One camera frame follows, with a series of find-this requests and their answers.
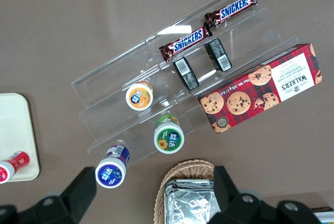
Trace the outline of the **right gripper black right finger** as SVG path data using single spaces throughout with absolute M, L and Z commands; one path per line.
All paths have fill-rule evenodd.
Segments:
M 211 223 L 256 223 L 260 216 L 260 200 L 240 193 L 223 166 L 214 167 L 214 194 L 220 207 Z

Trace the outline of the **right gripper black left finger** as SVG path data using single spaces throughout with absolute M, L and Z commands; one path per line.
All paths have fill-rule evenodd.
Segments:
M 83 168 L 60 195 L 40 200 L 31 208 L 29 223 L 80 223 L 97 193 L 94 172 Z

